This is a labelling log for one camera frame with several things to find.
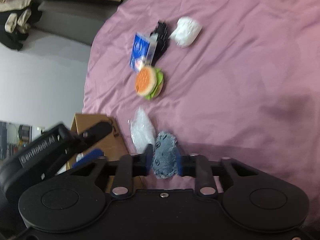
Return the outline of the small blue-grey octopus plush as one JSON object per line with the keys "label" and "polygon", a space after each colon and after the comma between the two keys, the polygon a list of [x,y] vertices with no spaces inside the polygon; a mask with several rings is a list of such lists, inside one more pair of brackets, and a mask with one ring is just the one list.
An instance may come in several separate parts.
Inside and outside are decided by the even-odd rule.
{"label": "small blue-grey octopus plush", "polygon": [[152,160],[153,174],[157,179],[167,179],[178,174],[176,161],[177,139],[167,131],[158,133]]}

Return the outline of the brown cardboard box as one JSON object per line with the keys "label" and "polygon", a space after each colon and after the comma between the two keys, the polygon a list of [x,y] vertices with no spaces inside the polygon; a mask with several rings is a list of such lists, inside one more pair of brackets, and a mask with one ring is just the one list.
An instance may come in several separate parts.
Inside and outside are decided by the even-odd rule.
{"label": "brown cardboard box", "polygon": [[102,114],[76,114],[71,130],[80,137],[67,161],[67,171],[56,185],[82,194],[106,192],[127,198],[142,189],[150,153],[129,154],[115,118]]}

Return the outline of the clear bag white filling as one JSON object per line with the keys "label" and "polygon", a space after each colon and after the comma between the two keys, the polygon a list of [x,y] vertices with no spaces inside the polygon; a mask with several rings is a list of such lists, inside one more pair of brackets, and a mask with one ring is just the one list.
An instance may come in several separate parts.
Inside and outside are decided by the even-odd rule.
{"label": "clear bag white filling", "polygon": [[148,144],[155,147],[156,130],[142,107],[136,109],[130,121],[130,134],[136,153],[142,154]]}

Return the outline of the burger plush toy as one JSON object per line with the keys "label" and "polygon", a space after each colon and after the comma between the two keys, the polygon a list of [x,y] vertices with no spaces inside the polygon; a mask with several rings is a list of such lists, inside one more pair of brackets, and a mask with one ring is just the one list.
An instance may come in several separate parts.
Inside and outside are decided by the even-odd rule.
{"label": "burger plush toy", "polygon": [[136,76],[136,93],[146,100],[156,98],[162,91],[163,85],[164,73],[161,68],[145,66]]}

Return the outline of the blue tissue pack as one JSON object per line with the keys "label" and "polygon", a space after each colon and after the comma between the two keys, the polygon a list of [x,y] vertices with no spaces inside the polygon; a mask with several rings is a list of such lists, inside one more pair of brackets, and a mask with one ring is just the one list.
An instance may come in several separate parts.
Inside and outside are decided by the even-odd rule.
{"label": "blue tissue pack", "polygon": [[141,33],[136,33],[130,56],[130,67],[135,72],[140,72],[144,66],[152,63],[157,41]]}

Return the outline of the black knitted glove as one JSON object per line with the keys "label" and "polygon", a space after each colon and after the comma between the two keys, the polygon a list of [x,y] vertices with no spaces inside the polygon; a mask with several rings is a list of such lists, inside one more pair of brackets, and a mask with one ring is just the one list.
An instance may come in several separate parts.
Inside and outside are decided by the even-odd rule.
{"label": "black knitted glove", "polygon": [[157,42],[156,49],[151,61],[154,66],[156,62],[163,56],[169,46],[169,26],[162,21],[158,21],[157,27],[150,33],[150,38]]}

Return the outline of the white soft ball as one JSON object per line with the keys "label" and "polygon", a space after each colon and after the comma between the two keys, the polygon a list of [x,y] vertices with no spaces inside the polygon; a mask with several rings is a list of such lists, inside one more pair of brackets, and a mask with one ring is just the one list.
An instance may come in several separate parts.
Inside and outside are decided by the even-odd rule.
{"label": "white soft ball", "polygon": [[180,47],[190,46],[199,35],[202,26],[196,20],[184,16],[177,22],[176,29],[171,33],[170,39]]}

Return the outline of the pink bed sheet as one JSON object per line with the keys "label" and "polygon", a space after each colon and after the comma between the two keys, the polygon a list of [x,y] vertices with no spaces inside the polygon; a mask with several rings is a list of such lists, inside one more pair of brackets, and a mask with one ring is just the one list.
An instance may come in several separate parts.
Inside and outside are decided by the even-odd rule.
{"label": "pink bed sheet", "polygon": [[[191,46],[170,42],[156,66],[161,94],[135,93],[136,33],[191,17]],[[300,187],[306,225],[319,228],[319,0],[127,0],[97,33],[84,113],[116,118],[130,152],[129,120],[143,108],[189,154],[237,159]]]}

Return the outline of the hanging black beige jacket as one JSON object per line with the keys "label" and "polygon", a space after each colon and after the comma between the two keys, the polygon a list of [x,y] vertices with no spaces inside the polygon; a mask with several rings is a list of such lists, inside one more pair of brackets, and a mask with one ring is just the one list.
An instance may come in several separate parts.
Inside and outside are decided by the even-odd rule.
{"label": "hanging black beige jacket", "polygon": [[1,44],[20,51],[31,26],[41,19],[38,0],[1,0]]}

